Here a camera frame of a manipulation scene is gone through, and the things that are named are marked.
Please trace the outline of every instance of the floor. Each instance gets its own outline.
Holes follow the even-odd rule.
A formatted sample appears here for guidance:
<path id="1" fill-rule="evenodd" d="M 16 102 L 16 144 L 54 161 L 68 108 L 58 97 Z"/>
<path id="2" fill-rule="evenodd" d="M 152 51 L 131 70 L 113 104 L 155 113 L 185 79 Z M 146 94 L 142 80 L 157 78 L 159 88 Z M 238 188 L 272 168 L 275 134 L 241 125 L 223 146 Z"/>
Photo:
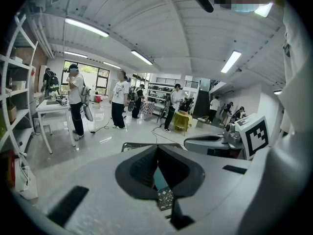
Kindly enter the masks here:
<path id="1" fill-rule="evenodd" d="M 159 126 L 157 117 L 152 116 L 144 120 L 143 115 L 140 115 L 139 119 L 132 119 L 131 112 L 124 113 L 126 115 L 126 129 L 118 130 L 112 128 L 111 105 L 107 101 L 100 104 L 90 104 L 90 109 L 94 121 L 89 122 L 85 118 L 83 119 L 85 136 L 76 142 L 76 147 L 70 143 L 66 123 L 52 125 L 53 135 L 50 135 L 48 128 L 46 130 L 53 154 L 49 154 L 42 135 L 39 133 L 29 141 L 27 160 L 37 179 L 39 198 L 45 195 L 49 189 L 58 186 L 66 176 L 86 163 L 121 152 L 125 142 L 176 142 L 183 145 L 183 141 L 188 137 L 207 133 L 221 133 L 222 131 L 215 126 L 210 126 L 209 131 L 204 131 L 196 128 L 194 122 L 185 136 L 176 131 L 166 133 L 163 128 L 157 128 L 153 134 L 151 131 Z M 107 123 L 108 129 L 102 128 L 95 134 L 89 132 L 89 130 L 97 130 Z"/>

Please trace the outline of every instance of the box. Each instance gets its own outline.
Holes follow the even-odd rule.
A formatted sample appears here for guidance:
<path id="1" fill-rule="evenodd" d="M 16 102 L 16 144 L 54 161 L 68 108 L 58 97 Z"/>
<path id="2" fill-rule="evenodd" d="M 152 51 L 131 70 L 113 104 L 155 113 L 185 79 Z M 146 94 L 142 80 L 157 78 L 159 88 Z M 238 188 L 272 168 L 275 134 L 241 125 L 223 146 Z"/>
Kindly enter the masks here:
<path id="1" fill-rule="evenodd" d="M 14 56 L 14 57 L 10 57 L 10 58 L 15 60 L 15 61 L 17 61 L 17 62 L 19 62 L 19 63 L 23 63 L 23 59 L 20 58 L 20 57 Z"/>
<path id="2" fill-rule="evenodd" d="M 13 81 L 12 88 L 14 91 L 26 88 L 26 81 Z"/>
<path id="3" fill-rule="evenodd" d="M 17 109 L 16 106 L 14 106 L 13 108 L 9 109 L 8 108 L 8 115 L 9 115 L 9 121 L 10 123 L 14 122 L 14 120 L 16 119 L 16 115 L 17 115 Z"/>

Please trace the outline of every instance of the patterned cloth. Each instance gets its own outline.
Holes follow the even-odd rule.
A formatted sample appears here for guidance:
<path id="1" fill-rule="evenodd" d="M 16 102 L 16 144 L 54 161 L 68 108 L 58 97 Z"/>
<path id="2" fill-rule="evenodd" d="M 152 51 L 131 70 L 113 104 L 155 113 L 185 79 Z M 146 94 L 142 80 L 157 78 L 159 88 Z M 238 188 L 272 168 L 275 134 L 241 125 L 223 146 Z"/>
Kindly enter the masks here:
<path id="1" fill-rule="evenodd" d="M 142 101 L 140 110 L 145 114 L 152 114 L 153 110 L 155 109 L 155 104 L 150 101 Z"/>

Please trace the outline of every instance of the bottle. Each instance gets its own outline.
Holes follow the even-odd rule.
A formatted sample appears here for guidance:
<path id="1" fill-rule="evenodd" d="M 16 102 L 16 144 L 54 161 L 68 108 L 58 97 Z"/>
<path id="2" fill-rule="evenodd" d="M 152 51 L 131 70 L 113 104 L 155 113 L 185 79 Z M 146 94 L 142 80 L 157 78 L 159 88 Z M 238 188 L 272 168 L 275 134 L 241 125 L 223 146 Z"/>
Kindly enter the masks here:
<path id="1" fill-rule="evenodd" d="M 12 76 L 9 78 L 9 89 L 12 89 Z"/>

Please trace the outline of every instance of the black pants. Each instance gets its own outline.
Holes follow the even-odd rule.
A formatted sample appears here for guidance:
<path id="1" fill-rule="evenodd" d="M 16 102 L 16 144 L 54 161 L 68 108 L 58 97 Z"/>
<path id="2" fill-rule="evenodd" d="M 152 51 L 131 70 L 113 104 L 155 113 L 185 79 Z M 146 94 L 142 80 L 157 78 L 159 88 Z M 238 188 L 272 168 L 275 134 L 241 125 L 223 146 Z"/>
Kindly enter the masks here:
<path id="1" fill-rule="evenodd" d="M 164 129 L 167 129 L 170 126 L 174 113 L 175 113 L 175 109 L 172 106 L 170 106 L 168 109 L 166 120 L 165 120 Z"/>
<path id="2" fill-rule="evenodd" d="M 133 118 L 137 118 L 138 117 L 138 114 L 139 114 L 139 111 L 140 111 L 140 106 L 141 106 L 141 100 L 138 99 L 136 102 L 135 102 L 135 108 L 133 109 L 133 112 L 132 112 L 132 117 Z"/>
<path id="3" fill-rule="evenodd" d="M 72 113 L 72 119 L 73 119 L 74 127 L 75 127 L 75 130 L 79 136 L 84 134 L 82 116 L 80 115 L 81 107 L 82 107 L 82 103 L 70 105 L 70 111 Z"/>
<path id="4" fill-rule="evenodd" d="M 119 128 L 124 128 L 124 119 L 123 119 L 123 110 L 124 104 L 117 104 L 112 102 L 112 120 L 115 126 Z"/>
<path id="5" fill-rule="evenodd" d="M 215 114 L 216 114 L 216 111 L 215 110 L 210 110 L 210 113 L 209 113 L 209 120 L 211 122 L 213 122 L 213 119 L 215 118 Z"/>

